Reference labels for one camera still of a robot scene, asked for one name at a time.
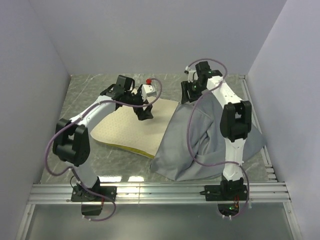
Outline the cream quilted pillow yellow edge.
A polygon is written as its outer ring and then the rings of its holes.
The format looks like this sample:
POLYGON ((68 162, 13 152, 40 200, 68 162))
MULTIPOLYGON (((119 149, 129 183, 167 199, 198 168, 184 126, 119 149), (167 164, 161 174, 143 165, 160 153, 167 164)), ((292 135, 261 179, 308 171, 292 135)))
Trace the cream quilted pillow yellow edge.
POLYGON ((90 135, 97 142, 153 159, 178 104, 160 98, 152 105, 153 118, 143 121, 138 120, 133 108, 120 107, 97 124, 90 135))

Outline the grey pillowcase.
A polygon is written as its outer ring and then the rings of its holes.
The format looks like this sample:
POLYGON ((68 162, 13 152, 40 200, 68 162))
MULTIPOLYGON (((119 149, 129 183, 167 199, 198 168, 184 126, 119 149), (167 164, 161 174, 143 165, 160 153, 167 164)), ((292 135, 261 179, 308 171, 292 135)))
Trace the grey pillowcase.
POLYGON ((202 98, 196 109, 179 104, 165 130, 150 171, 173 181, 218 177, 226 145, 220 131, 223 108, 214 95, 202 98))

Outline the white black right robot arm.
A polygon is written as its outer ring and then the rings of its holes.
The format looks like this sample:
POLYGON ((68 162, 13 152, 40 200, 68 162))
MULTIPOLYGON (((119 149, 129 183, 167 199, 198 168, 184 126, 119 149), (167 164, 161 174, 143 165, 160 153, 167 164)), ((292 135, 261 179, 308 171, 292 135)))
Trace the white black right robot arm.
POLYGON ((237 96, 226 83, 226 74, 212 70, 210 59, 203 58, 185 67, 187 80, 181 83, 181 102, 198 104, 207 94, 212 94, 222 107, 219 129, 225 140, 225 161, 219 186, 207 186, 206 197, 214 201, 246 200, 249 188, 244 184, 246 172, 242 169, 243 152, 252 129, 252 104, 237 96))

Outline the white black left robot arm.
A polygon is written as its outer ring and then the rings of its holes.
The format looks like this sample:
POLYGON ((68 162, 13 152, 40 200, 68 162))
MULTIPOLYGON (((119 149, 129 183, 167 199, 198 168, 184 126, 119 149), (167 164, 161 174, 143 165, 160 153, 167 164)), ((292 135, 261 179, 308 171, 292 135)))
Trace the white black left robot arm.
POLYGON ((76 193, 81 192, 89 201, 96 201, 102 192, 100 179, 88 162, 91 152, 90 132, 122 106, 131 107, 140 121, 152 119, 153 105, 148 102, 148 97, 156 92, 152 79, 136 87, 133 78, 119 75, 116 82, 104 89, 84 111, 57 122, 49 146, 53 154, 73 172, 77 180, 74 188, 76 193))

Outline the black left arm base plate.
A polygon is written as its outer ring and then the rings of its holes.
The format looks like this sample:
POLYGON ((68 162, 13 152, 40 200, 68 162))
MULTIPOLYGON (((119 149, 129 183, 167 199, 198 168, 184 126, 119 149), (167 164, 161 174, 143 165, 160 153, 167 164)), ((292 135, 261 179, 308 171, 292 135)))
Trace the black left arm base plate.
MULTIPOLYGON (((89 188, 91 192, 108 197, 112 201, 115 201, 117 194, 116 186, 96 186, 89 188)), ((71 202, 100 202, 103 200, 101 196, 89 193, 82 186, 76 185, 73 188, 71 194, 71 202)))

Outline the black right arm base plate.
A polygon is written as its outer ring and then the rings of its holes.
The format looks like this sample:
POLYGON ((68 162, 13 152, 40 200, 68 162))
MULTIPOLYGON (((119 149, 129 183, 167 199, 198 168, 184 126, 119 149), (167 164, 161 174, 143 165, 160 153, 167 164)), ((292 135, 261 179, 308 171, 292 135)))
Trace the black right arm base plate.
POLYGON ((221 185, 205 185, 204 190, 199 194, 205 196, 207 202, 245 201, 248 197, 248 189, 246 185, 238 189, 229 189, 221 185))

